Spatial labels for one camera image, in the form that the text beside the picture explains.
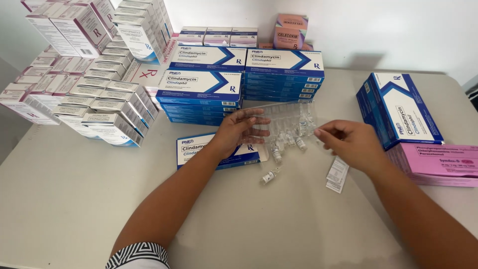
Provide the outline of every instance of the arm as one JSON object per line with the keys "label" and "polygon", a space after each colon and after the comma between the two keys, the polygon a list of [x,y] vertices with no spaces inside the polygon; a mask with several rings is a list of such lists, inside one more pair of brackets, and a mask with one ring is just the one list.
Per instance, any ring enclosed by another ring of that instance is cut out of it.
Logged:
{"label": "arm", "polygon": [[269,131],[259,131],[252,126],[268,124],[270,120],[250,117],[262,113],[262,109],[242,110],[225,118],[207,146],[141,202],[116,239],[111,256],[138,242],[157,243],[167,248],[219,162],[240,144],[264,143],[253,135],[268,136]]}
{"label": "arm", "polygon": [[370,177],[421,268],[478,268],[478,240],[388,160],[372,126],[336,120],[315,135]]}

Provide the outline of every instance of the table surface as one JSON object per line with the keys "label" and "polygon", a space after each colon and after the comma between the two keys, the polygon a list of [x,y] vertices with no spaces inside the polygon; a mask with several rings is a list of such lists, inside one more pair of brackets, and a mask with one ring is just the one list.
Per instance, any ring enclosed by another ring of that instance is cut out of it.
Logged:
{"label": "table surface", "polygon": [[[317,123],[362,121],[355,94],[368,75],[326,70]],[[411,76],[446,142],[478,145],[478,113],[457,82]],[[176,171],[176,138],[215,129],[161,113],[142,148],[120,148],[34,125],[0,166],[0,266],[102,268],[134,209]],[[415,268],[370,180],[350,169],[341,194],[326,188],[333,157],[308,143],[266,186],[273,160],[215,172],[169,247],[172,268]],[[478,188],[422,189],[478,236]]]}

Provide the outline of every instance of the striped sleeve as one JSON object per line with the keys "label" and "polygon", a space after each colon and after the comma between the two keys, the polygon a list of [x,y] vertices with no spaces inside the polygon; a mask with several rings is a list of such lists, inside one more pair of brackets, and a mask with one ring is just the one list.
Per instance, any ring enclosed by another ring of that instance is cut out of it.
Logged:
{"label": "striped sleeve", "polygon": [[119,250],[105,269],[170,269],[166,250],[156,243],[136,243]]}

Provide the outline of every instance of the white table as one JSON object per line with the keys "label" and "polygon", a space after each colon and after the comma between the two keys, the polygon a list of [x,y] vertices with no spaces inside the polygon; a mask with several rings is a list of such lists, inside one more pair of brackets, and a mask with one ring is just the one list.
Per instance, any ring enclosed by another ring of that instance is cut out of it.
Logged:
{"label": "white table", "polygon": [[[369,72],[328,69],[315,96],[318,123],[362,121],[355,93]],[[412,74],[448,143],[478,145],[478,114],[444,75]],[[260,105],[247,102],[246,105]],[[0,167],[0,266],[102,268],[123,225],[176,171],[175,140],[214,131],[164,113],[143,147],[90,141],[66,125],[33,126]],[[169,248],[174,269],[414,268],[372,184],[351,169],[342,194],[325,187],[333,157],[309,143],[284,156],[217,171]],[[478,235],[478,188],[423,187]]]}

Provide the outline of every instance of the hand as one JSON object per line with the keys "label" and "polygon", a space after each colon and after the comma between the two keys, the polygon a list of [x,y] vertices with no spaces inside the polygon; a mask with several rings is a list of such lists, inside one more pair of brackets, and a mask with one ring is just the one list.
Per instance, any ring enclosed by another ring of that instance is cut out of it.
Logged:
{"label": "hand", "polygon": [[264,139],[255,136],[270,136],[266,130],[255,129],[255,124],[269,124],[271,119],[252,117],[264,114],[264,109],[243,109],[224,118],[208,146],[220,153],[221,159],[229,157],[241,144],[263,144]]}
{"label": "hand", "polygon": [[334,120],[315,129],[314,134],[325,143],[324,149],[332,149],[333,155],[369,176],[391,164],[369,124]]}

